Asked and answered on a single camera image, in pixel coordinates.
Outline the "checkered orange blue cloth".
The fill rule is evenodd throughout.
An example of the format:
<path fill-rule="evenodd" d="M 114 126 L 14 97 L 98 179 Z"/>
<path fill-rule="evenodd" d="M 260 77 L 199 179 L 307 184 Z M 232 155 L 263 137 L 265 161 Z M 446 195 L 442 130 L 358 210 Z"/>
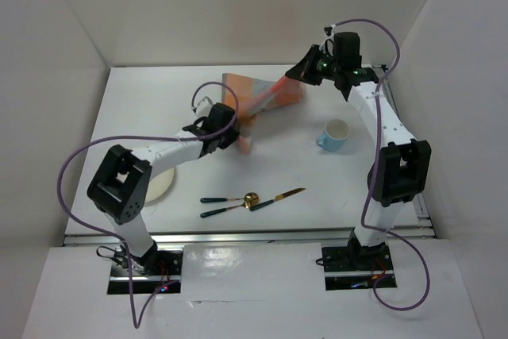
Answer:
<path fill-rule="evenodd" d="M 222 82 L 233 90 L 239 102 L 237 127 L 240 136 L 237 147 L 248 155 L 252 147 L 252 130 L 257 114 L 283 106 L 290 106 L 304 99 L 303 84 L 282 76 L 275 82 L 255 79 L 233 73 L 224 73 Z"/>

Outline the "gold spoon green handle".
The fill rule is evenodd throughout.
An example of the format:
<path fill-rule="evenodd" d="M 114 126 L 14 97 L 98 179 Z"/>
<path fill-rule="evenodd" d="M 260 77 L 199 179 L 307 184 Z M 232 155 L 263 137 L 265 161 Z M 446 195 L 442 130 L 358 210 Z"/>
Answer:
<path fill-rule="evenodd" d="M 251 206 L 254 206 L 260 202 L 260 197 L 259 197 L 258 202 L 243 202 L 243 201 L 233 201 L 233 202 L 241 202 L 241 204 L 237 204 L 235 206 L 226 206 L 226 207 L 218 208 L 216 210 L 206 211 L 206 212 L 201 213 L 199 215 L 199 217 L 200 218 L 208 218 L 208 217 L 211 217 L 211 216 L 214 216 L 217 214 L 221 214 L 221 213 L 224 213 L 226 211 L 233 210 L 236 208 L 249 209 Z"/>

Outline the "gold fork green handle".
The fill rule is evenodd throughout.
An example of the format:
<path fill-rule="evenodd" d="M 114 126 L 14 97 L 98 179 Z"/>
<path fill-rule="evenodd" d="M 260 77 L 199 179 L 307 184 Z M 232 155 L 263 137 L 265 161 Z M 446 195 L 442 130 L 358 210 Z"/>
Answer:
<path fill-rule="evenodd" d="M 247 193 L 242 198 L 216 198 L 216 197 L 205 197 L 200 199 L 200 203 L 216 203 L 216 202 L 232 202 L 232 201 L 243 201 L 243 202 L 258 202 L 259 195 L 256 193 Z"/>

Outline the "light blue mug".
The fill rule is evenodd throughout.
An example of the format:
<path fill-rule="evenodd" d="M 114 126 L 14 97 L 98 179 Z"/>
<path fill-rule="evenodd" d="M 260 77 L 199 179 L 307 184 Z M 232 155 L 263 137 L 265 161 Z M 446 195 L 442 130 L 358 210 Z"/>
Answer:
<path fill-rule="evenodd" d="M 325 128 L 315 143 L 326 152 L 337 152 L 344 145 L 350 134 L 348 124 L 341 119 L 333 119 L 325 124 Z"/>

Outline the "cream ceramic plate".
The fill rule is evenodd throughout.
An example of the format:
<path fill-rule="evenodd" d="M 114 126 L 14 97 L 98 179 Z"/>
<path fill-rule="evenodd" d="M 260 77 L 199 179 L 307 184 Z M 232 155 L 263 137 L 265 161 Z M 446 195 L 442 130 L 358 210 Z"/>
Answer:
<path fill-rule="evenodd" d="M 170 189 L 175 177 L 175 169 L 170 168 L 152 178 L 148 184 L 145 203 L 153 203 L 163 197 Z"/>

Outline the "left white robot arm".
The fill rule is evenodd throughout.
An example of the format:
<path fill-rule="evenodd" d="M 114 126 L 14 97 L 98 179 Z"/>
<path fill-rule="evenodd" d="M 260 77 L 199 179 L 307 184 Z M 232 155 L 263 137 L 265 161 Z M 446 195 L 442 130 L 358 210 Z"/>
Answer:
<path fill-rule="evenodd" d="M 216 103 L 199 111 L 198 119 L 178 131 L 175 141 L 133 150 L 116 144 L 107 151 L 87 196 L 123 238 L 121 246 L 130 252 L 128 264 L 136 273 L 146 275 L 162 260 L 141 216 L 150 181 L 180 164 L 228 148 L 239 136 L 236 119 L 233 108 Z"/>

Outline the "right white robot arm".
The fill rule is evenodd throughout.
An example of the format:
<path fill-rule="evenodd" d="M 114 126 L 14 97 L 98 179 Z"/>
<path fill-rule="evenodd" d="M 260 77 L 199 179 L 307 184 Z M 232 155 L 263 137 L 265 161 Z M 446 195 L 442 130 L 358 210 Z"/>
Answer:
<path fill-rule="evenodd" d="M 423 192 L 431 148 L 402 124 L 382 90 L 382 79 L 372 68 L 362 67 L 359 35 L 335 33 L 332 46 L 312 45 L 286 76 L 313 86 L 332 81 L 375 142 L 375 160 L 367 180 L 368 200 L 346 251 L 350 266 L 367 270 L 382 258 L 387 233 L 403 207 Z"/>

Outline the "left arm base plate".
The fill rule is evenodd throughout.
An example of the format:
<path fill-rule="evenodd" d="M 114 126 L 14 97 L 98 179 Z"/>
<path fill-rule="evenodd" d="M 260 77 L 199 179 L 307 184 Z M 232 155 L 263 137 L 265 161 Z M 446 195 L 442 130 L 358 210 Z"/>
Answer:
<path fill-rule="evenodd" d="M 111 261 L 107 287 L 108 295 L 129 294 L 128 264 L 121 248 L 115 248 L 113 254 L 106 256 Z M 155 289 L 160 294 L 179 294 L 183 267 L 183 250 L 169 248 L 160 251 L 159 258 L 149 269 L 133 263 L 133 293 L 150 295 Z"/>

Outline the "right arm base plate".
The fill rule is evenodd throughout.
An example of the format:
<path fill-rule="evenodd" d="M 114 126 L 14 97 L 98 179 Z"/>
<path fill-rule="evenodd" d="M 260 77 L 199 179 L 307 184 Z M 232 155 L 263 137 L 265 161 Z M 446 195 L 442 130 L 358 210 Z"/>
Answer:
<path fill-rule="evenodd" d="M 378 288 L 397 287 L 387 246 L 380 254 L 359 264 L 353 263 L 346 247 L 322 247 L 321 257 L 315 260 L 315 264 L 323 268 L 327 291 L 367 290 L 372 289 L 375 282 L 379 282 Z"/>

